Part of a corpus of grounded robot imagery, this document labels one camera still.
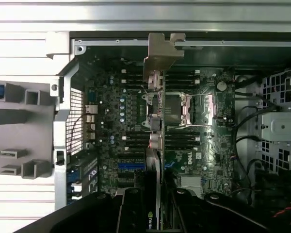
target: motherboard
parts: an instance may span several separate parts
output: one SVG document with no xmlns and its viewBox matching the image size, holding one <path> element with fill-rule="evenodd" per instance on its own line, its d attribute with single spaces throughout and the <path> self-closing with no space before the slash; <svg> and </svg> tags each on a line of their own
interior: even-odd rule
<svg viewBox="0 0 291 233">
<path fill-rule="evenodd" d="M 198 197 L 230 192 L 233 80 L 232 72 L 220 68 L 165 74 L 164 167 L 178 187 Z M 143 82 L 142 67 L 131 64 L 96 72 L 86 93 L 87 107 L 97 109 L 86 117 L 86 138 L 99 155 L 98 190 L 114 195 L 134 187 L 134 171 L 145 168 L 145 149 L 156 142 L 147 116 L 159 111 L 160 98 Z"/>
</svg>

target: white surface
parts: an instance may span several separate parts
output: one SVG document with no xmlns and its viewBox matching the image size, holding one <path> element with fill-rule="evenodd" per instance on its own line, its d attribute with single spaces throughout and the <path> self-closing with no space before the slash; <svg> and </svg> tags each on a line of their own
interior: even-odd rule
<svg viewBox="0 0 291 233">
<path fill-rule="evenodd" d="M 14 232 L 54 211 L 54 177 L 0 175 L 0 233 Z"/>
</svg>

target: screw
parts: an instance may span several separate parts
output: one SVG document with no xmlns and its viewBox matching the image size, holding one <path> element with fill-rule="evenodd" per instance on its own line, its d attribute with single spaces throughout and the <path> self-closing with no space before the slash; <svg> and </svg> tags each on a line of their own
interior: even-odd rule
<svg viewBox="0 0 291 233">
<path fill-rule="evenodd" d="M 105 194 L 101 194 L 101 195 L 99 195 L 98 197 L 97 197 L 97 199 L 104 199 L 104 198 L 106 198 L 107 196 L 105 195 Z"/>
<path fill-rule="evenodd" d="M 184 189 L 178 189 L 178 190 L 177 190 L 177 193 L 178 193 L 178 194 L 185 194 L 185 190 L 184 190 Z"/>
<path fill-rule="evenodd" d="M 57 85 L 56 84 L 54 84 L 54 85 L 52 85 L 52 91 L 57 91 Z"/>
<path fill-rule="evenodd" d="M 216 195 L 216 194 L 211 194 L 210 195 L 210 198 L 213 199 L 213 200 L 218 200 L 219 199 L 219 196 Z"/>
<path fill-rule="evenodd" d="M 129 191 L 130 193 L 132 193 L 132 194 L 136 194 L 136 193 L 138 193 L 138 189 L 131 189 L 130 191 Z"/>
</svg>

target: metal bracket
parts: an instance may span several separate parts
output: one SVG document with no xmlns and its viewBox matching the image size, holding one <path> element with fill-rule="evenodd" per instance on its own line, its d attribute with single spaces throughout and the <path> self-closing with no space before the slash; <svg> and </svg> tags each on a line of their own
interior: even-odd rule
<svg viewBox="0 0 291 233">
<path fill-rule="evenodd" d="M 291 141 L 291 113 L 266 113 L 261 117 L 261 137 L 268 141 Z"/>
<path fill-rule="evenodd" d="M 175 42 L 185 41 L 184 33 L 170 34 L 170 41 L 165 41 L 162 33 L 149 34 L 148 56 L 144 59 L 144 82 L 148 82 L 149 76 L 154 71 L 166 71 L 173 63 L 184 57 L 183 50 L 176 50 Z"/>
</svg>

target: red wire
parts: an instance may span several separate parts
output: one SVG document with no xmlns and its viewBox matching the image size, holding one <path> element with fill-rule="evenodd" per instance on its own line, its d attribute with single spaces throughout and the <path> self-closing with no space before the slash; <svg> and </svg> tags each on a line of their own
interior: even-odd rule
<svg viewBox="0 0 291 233">
<path fill-rule="evenodd" d="M 273 217 L 277 217 L 278 215 L 283 214 L 286 210 L 291 210 L 291 207 L 287 207 L 286 209 L 277 212 Z"/>
</svg>

